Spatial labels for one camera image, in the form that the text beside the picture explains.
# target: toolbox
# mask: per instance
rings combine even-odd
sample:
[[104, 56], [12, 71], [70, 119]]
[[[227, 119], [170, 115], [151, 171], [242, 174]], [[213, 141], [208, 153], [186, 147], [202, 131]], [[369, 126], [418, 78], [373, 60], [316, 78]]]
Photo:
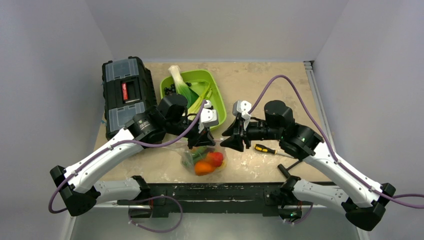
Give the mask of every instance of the toolbox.
[[106, 138], [110, 140], [134, 115], [157, 104], [152, 74], [136, 56], [102, 65]]

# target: gray wall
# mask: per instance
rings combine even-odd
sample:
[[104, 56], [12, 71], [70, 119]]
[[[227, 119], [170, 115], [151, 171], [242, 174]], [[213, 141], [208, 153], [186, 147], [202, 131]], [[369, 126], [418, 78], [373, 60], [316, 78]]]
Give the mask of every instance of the gray wall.
[[92, 151], [112, 55], [83, 0], [0, 6], [0, 238], [57, 240], [49, 170]]
[[113, 57], [314, 60], [347, 0], [86, 0]]
[[[337, 151], [398, 194], [424, 193], [423, 13], [419, 0], [350, 0], [314, 64]], [[389, 203], [371, 237], [423, 239], [423, 220]]]

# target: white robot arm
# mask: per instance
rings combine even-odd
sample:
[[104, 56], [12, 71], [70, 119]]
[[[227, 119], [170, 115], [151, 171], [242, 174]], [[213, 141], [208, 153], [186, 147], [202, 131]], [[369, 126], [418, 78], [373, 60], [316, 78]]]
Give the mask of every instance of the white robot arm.
[[[336, 186], [314, 184], [286, 172], [284, 175], [288, 178], [281, 187], [285, 194], [277, 194], [273, 198], [280, 199], [283, 205], [284, 202], [295, 202], [293, 200], [320, 204], [345, 214], [357, 227], [372, 230], [382, 218], [388, 203], [375, 191], [393, 196], [395, 188], [389, 183], [380, 184], [370, 179], [337, 154], [338, 161], [334, 159], [323, 138], [311, 128], [296, 123], [292, 109], [284, 102], [274, 100], [265, 104], [265, 120], [252, 118], [257, 121], [251, 120], [251, 106], [247, 101], [234, 103], [236, 119], [222, 134], [229, 138], [221, 146], [242, 152], [244, 144], [249, 148], [254, 140], [279, 141], [279, 146], [287, 154], [318, 169]], [[375, 191], [353, 177], [341, 164]]]
[[66, 168], [54, 167], [50, 175], [57, 187], [69, 179], [58, 192], [71, 216], [81, 215], [96, 204], [133, 200], [142, 193], [146, 183], [140, 176], [122, 181], [99, 181], [120, 162], [144, 149], [133, 143], [135, 141], [157, 143], [166, 133], [181, 135], [194, 124], [195, 127], [185, 135], [188, 147], [215, 145], [209, 127], [219, 123], [217, 111], [206, 101], [198, 121], [191, 123], [187, 116], [182, 116], [186, 105], [187, 100], [182, 95], [166, 96], [157, 107], [136, 114], [112, 139], [83, 160]]

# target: leek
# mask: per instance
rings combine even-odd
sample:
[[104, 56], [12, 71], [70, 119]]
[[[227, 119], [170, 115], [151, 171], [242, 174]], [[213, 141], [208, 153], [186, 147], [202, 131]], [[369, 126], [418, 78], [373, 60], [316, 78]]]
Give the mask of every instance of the leek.
[[180, 67], [172, 65], [168, 68], [169, 73], [175, 83], [175, 89], [177, 94], [183, 95], [187, 99], [187, 108], [190, 108], [195, 101], [199, 98], [199, 95], [195, 93], [184, 81], [180, 74]]
[[[200, 107], [202, 105], [203, 100], [208, 100], [212, 95], [212, 87], [211, 83], [207, 85], [207, 87], [203, 90], [202, 94], [197, 98], [197, 100], [191, 105], [188, 109], [188, 114], [197, 114], [200, 111]], [[195, 116], [189, 116], [189, 120], [195, 119]]]

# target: beige work surface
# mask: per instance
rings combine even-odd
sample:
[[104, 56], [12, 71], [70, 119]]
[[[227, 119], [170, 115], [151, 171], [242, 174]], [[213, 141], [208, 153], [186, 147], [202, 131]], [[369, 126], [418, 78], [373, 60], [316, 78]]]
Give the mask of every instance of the beige work surface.
[[[146, 63], [151, 70], [157, 102], [160, 100], [160, 82], [170, 74], [168, 68], [178, 65], [182, 72], [207, 69], [218, 84], [225, 103], [227, 118], [224, 124], [212, 131], [215, 139], [234, 120], [233, 103], [246, 100], [254, 103], [267, 82], [278, 74], [288, 76], [295, 84], [312, 116], [320, 122], [314, 98], [309, 85], [305, 67], [301, 62], [167, 62]], [[293, 109], [297, 123], [307, 125], [317, 132], [315, 126], [306, 115], [292, 87], [283, 78], [279, 78], [270, 86], [252, 116], [265, 118], [264, 105], [271, 100], [281, 100]], [[102, 124], [98, 131], [95, 149], [107, 142], [106, 128]], [[253, 141], [273, 149], [279, 149], [277, 141]], [[188, 172], [180, 163], [181, 157], [166, 148], [149, 148], [124, 160], [108, 172], [101, 180], [114, 181], [141, 175], [148, 183], [249, 183], [249, 182], [283, 182], [285, 178], [277, 169], [278, 164], [288, 167], [296, 160], [280, 155], [262, 154], [251, 147], [244, 152], [226, 148], [227, 166], [220, 172], [205, 176], [196, 176]], [[308, 164], [302, 162], [290, 173], [308, 181], [329, 181], [329, 179]]]

